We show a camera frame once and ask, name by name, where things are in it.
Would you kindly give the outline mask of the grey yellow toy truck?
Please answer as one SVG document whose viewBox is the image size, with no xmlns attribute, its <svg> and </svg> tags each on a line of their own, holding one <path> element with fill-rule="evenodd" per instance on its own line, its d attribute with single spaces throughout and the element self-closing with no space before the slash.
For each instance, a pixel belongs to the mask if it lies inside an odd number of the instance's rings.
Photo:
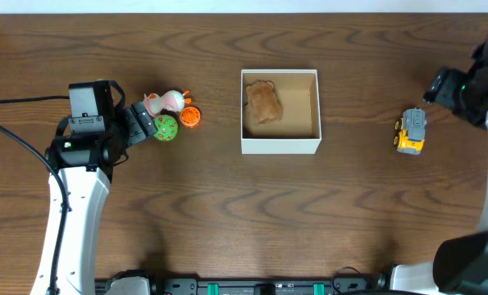
<svg viewBox="0 0 488 295">
<path fill-rule="evenodd" d="M 420 155 L 426 137 L 426 113 L 420 108 L 411 108 L 395 122 L 394 146 L 401 153 Z"/>
</svg>

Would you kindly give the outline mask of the brown plush toy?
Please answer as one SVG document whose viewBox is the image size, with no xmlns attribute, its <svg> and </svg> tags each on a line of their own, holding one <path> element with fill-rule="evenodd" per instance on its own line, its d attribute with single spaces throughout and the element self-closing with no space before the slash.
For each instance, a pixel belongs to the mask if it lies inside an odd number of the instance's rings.
<svg viewBox="0 0 488 295">
<path fill-rule="evenodd" d="M 256 124 L 280 121 L 283 117 L 283 108 L 274 87 L 271 81 L 259 80 L 245 88 L 249 110 Z"/>
</svg>

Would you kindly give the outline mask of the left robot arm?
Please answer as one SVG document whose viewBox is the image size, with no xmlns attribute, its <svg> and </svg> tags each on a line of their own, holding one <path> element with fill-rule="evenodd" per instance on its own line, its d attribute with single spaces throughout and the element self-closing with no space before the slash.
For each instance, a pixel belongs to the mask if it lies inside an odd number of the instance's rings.
<svg viewBox="0 0 488 295">
<path fill-rule="evenodd" d="M 50 210 L 33 294 L 136 294 L 156 290 L 145 273 L 95 281 L 95 253 L 112 168 L 60 162 L 49 176 Z"/>
</svg>

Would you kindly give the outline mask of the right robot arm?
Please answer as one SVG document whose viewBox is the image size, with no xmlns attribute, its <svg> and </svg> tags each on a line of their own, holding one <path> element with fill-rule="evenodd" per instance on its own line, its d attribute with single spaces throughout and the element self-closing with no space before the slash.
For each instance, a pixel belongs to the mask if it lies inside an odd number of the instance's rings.
<svg viewBox="0 0 488 295">
<path fill-rule="evenodd" d="M 440 68 L 423 99 L 488 133 L 488 34 L 472 59 L 466 72 Z M 488 294 L 488 173 L 478 231 L 444 241 L 432 261 L 394 266 L 376 286 L 387 294 Z"/>
</svg>

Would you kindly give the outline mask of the green ball with orange numbers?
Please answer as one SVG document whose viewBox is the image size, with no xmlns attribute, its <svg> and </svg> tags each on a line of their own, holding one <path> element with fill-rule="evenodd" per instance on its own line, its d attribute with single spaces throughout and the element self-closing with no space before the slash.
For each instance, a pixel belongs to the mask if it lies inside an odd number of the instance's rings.
<svg viewBox="0 0 488 295">
<path fill-rule="evenodd" d="M 178 122 L 170 115 L 156 116 L 154 118 L 154 126 L 157 128 L 157 132 L 153 137 L 163 142 L 173 140 L 179 131 Z"/>
</svg>

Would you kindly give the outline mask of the white pink toy animal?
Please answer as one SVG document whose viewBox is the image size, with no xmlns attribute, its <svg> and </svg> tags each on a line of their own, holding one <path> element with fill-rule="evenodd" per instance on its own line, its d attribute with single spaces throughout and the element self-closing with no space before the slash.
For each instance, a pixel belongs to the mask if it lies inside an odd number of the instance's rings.
<svg viewBox="0 0 488 295">
<path fill-rule="evenodd" d="M 145 94 L 143 105 L 151 117 L 156 117 L 162 110 L 182 112 L 191 102 L 189 90 L 185 90 L 183 93 L 177 90 L 169 90 L 162 96 L 155 93 Z"/>
</svg>

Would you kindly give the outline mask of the orange round toy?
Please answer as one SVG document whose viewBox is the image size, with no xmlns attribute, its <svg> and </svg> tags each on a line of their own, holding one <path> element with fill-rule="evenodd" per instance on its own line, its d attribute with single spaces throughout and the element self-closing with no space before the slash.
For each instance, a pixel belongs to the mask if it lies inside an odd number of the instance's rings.
<svg viewBox="0 0 488 295">
<path fill-rule="evenodd" d="M 185 107 L 180 113 L 180 122 L 187 128 L 195 128 L 201 120 L 201 111 L 194 106 Z"/>
</svg>

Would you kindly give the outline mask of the white cardboard box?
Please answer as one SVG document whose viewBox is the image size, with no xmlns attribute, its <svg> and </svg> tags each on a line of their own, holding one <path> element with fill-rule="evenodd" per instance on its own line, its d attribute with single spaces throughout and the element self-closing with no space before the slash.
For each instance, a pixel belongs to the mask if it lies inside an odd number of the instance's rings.
<svg viewBox="0 0 488 295">
<path fill-rule="evenodd" d="M 258 124 L 246 88 L 271 82 L 283 109 L 279 121 Z M 314 154 L 322 140 L 318 74 L 307 69 L 243 69 L 240 73 L 240 142 L 243 154 Z"/>
</svg>

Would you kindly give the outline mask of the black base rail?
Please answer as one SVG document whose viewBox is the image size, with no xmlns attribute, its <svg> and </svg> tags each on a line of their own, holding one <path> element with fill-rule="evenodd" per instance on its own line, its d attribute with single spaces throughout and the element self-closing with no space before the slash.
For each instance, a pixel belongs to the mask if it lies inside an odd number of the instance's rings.
<svg viewBox="0 0 488 295">
<path fill-rule="evenodd" d="M 143 270 L 127 270 L 97 280 L 95 292 L 148 295 L 351 295 L 390 294 L 368 275 L 342 273 L 324 279 L 200 279 L 160 278 Z"/>
</svg>

